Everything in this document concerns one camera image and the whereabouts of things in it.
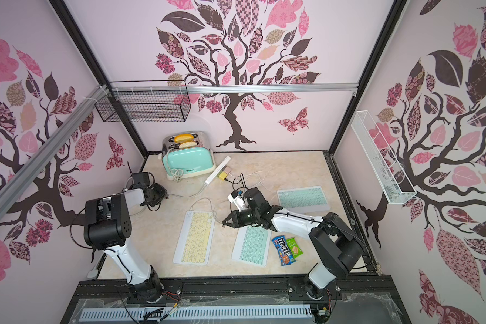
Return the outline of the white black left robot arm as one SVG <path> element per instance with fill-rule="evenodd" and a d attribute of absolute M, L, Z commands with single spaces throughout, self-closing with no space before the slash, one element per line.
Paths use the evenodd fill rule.
<path fill-rule="evenodd" d="M 128 290 L 137 302 L 157 302 L 163 294 L 153 266 L 130 242 L 134 207 L 155 207 L 167 198 L 167 190 L 149 172 L 131 175 L 129 189 L 85 204 L 84 239 L 89 247 L 105 252 L 126 277 Z"/>

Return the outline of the white power strip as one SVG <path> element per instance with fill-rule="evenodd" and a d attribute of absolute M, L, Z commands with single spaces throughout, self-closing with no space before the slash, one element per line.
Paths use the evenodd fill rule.
<path fill-rule="evenodd" d="M 232 158 L 227 156 L 218 166 L 217 168 L 209 175 L 209 177 L 205 180 L 205 185 L 209 186 L 210 183 L 213 182 L 215 178 L 222 172 L 225 166 L 230 162 Z"/>

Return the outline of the yellow USB charger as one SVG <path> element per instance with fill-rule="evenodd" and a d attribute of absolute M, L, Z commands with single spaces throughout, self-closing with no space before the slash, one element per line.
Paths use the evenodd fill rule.
<path fill-rule="evenodd" d="M 221 179 L 221 180 L 225 180 L 227 178 L 228 174 L 225 172 L 225 171 L 221 171 L 219 174 L 218 174 L 218 178 Z"/>

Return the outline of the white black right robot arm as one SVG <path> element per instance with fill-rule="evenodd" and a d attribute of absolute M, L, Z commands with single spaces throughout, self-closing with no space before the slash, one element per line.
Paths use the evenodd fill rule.
<path fill-rule="evenodd" d="M 274 232 L 289 233 L 310 240 L 320 259 L 305 277 L 306 295 L 313 300 L 325 296 L 327 287 L 344 279 L 363 256 L 366 244 L 336 213 L 308 216 L 278 205 L 270 205 L 257 188 L 239 194 L 233 191 L 228 201 L 236 210 L 222 221 L 231 228 L 257 225 Z"/>

